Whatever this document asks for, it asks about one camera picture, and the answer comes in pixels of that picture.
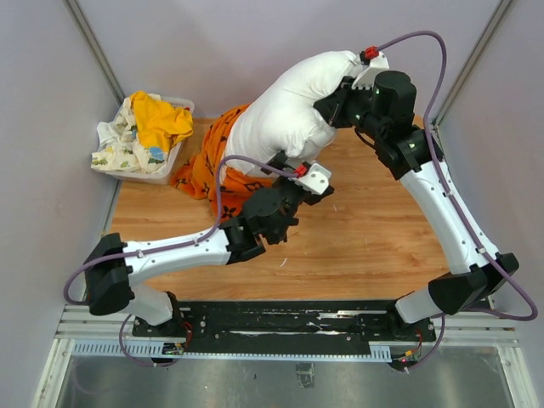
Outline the white pillow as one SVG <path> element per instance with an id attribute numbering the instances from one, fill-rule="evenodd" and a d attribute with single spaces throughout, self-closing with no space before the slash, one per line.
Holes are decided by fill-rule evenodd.
<path id="1" fill-rule="evenodd" d="M 224 154 L 267 163 L 283 151 L 294 160 L 313 161 L 337 133 L 314 103 L 362 70 L 351 51 L 324 52 L 295 64 L 235 119 Z"/>

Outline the orange flower-pattern pillowcase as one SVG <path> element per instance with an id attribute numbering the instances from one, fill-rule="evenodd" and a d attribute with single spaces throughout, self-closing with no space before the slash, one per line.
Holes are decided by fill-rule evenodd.
<path id="1" fill-rule="evenodd" d="M 208 201 L 221 221 L 237 216 L 252 194 L 274 183 L 272 178 L 247 176 L 229 163 L 220 166 L 235 120 L 248 108 L 225 112 L 207 130 L 201 148 L 170 178 L 170 185 L 196 200 Z"/>

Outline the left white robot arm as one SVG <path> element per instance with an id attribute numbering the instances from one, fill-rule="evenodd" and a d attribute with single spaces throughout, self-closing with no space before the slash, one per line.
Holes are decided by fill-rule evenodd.
<path id="1" fill-rule="evenodd" d="M 159 241 L 123 242 L 119 234 L 102 238 L 84 266 L 90 314 L 132 315 L 138 336 L 188 333 L 190 323 L 176 297 L 150 288 L 147 280 L 256 258 L 267 245 L 287 240 L 288 229 L 298 225 L 301 204 L 312 206 L 334 191 L 331 172 L 318 162 L 294 165 L 279 153 L 261 168 L 279 177 L 272 186 L 253 191 L 239 214 L 219 220 L 210 229 Z"/>

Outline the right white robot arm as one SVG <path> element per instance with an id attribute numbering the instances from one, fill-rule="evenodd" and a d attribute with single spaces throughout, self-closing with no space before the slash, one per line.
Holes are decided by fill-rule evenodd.
<path id="1" fill-rule="evenodd" d="M 458 195 L 441 149 L 414 124 L 417 89 L 400 71 L 379 73 L 371 86 L 344 77 L 335 91 L 314 103 L 334 128 L 369 137 L 378 160 L 400 181 L 424 213 L 445 254 L 448 272 L 395 301 L 385 319 L 387 334 L 409 337 L 416 323 L 454 315 L 498 291 L 519 269 L 511 252 L 486 237 Z"/>

